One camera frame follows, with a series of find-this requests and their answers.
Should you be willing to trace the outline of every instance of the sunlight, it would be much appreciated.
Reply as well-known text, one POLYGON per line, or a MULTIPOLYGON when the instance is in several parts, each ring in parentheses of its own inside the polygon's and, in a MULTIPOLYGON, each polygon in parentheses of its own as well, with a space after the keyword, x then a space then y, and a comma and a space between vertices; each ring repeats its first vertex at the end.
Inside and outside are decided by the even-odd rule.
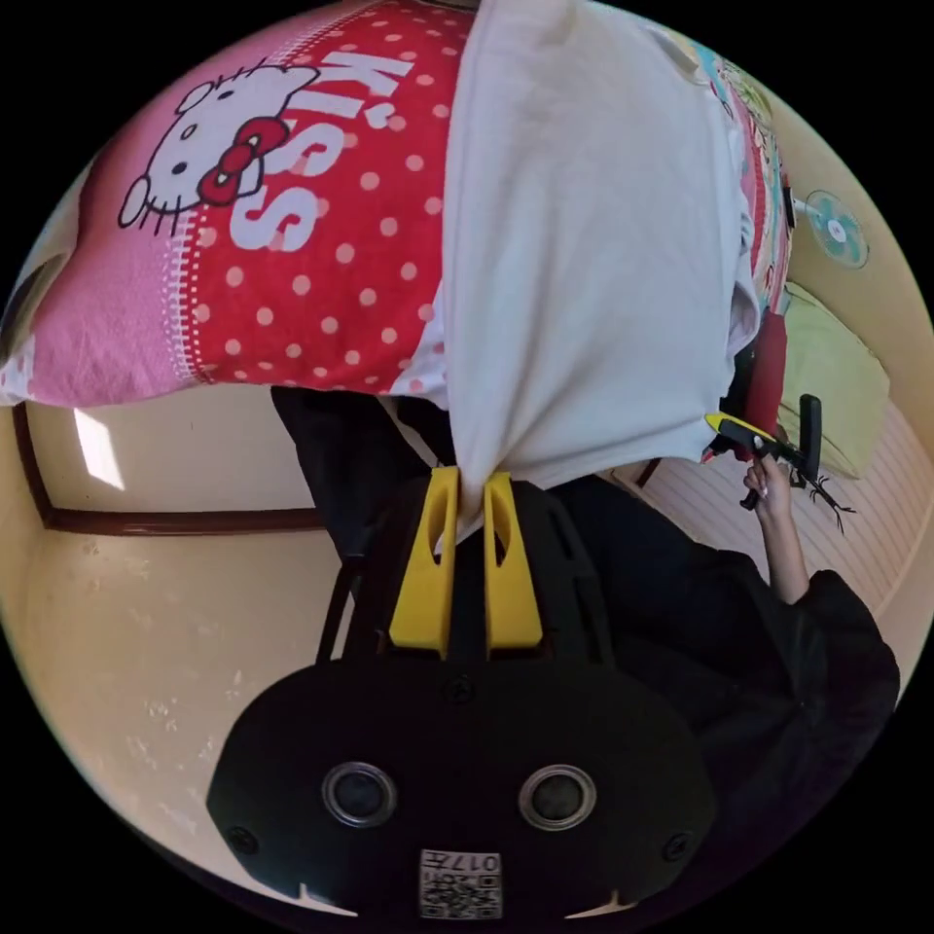
POLYGON ((115 489, 126 489, 110 441, 110 429, 80 409, 75 410, 75 428, 88 473, 115 489))

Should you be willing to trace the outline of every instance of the yellow pillow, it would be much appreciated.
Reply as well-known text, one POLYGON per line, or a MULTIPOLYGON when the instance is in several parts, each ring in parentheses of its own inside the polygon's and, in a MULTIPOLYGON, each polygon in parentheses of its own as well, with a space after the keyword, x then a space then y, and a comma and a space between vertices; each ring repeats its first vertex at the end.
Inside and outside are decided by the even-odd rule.
POLYGON ((793 282, 785 326, 788 355, 778 420, 798 439, 798 400, 817 396, 823 413, 821 466, 858 480, 869 467, 888 402, 888 374, 876 355, 818 299, 793 282))

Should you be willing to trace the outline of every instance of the screw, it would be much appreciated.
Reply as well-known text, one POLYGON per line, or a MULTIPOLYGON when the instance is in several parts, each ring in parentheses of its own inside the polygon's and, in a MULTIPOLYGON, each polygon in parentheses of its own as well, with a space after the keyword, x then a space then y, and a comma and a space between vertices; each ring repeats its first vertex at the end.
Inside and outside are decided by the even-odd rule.
POLYGON ((477 689, 465 675, 453 678, 445 685, 443 691, 448 703, 470 703, 477 694, 477 689))
POLYGON ((688 846, 691 843, 691 840, 694 838, 694 834, 688 832, 684 834, 675 834, 666 844, 662 850, 662 859, 666 863, 676 863, 679 859, 683 859, 688 852, 688 846))
POLYGON ((245 827, 232 827, 227 832, 227 842, 244 856, 253 856, 260 848, 260 842, 245 827))

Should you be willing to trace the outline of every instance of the red polka dot fabric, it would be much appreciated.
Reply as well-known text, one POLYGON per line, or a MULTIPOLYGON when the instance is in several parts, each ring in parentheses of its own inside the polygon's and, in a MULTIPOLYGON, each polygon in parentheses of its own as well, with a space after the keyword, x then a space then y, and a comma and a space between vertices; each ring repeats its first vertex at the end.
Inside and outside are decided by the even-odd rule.
MULTIPOLYGON (((421 345, 441 281, 449 117, 472 21, 375 4, 279 62, 314 75, 277 115, 287 135, 279 142, 262 109, 241 114, 253 122, 198 189, 179 302, 198 378, 387 393, 417 353, 443 351, 437 333, 421 345), (244 181, 256 162, 261 177, 244 181)), ((214 113, 224 103, 211 101, 214 113)))

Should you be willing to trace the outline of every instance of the polka dot pattern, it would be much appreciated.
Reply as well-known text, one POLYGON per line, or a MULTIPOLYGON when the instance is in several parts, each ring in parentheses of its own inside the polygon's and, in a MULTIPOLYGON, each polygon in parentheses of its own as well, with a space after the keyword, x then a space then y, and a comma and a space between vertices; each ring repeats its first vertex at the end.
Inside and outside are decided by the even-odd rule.
POLYGON ((319 134, 303 151, 293 145, 291 164, 267 173, 264 206, 246 215, 249 248, 231 239, 232 206, 195 212, 181 306, 203 381, 373 394, 439 384, 444 343, 432 302, 441 281, 441 195, 472 21, 472 14, 383 2, 297 41, 282 59, 320 65, 329 52, 368 54, 409 70, 391 76, 384 118, 368 120, 370 103, 356 117, 288 111, 292 141, 315 125, 340 132, 336 142, 319 134), (311 195, 310 220, 297 196, 293 213, 269 210, 290 188, 311 195))

